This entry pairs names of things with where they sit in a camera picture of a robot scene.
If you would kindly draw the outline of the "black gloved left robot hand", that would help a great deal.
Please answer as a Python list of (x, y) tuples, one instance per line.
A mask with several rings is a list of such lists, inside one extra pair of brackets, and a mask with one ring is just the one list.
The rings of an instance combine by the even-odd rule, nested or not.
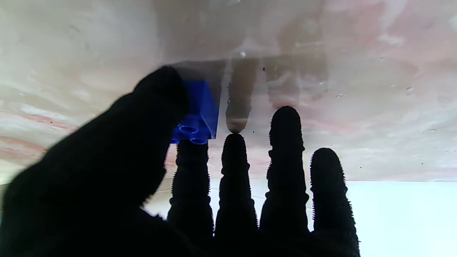
[(104, 113), (21, 171), (3, 195), (2, 257), (359, 257), (353, 211), (338, 155), (311, 159), (314, 230), (298, 112), (276, 110), (261, 221), (246, 144), (230, 134), (222, 150), (219, 210), (210, 206), (208, 145), (177, 146), (166, 221), (141, 208), (163, 181), (173, 130), (189, 112), (184, 81), (170, 66), (143, 78)]

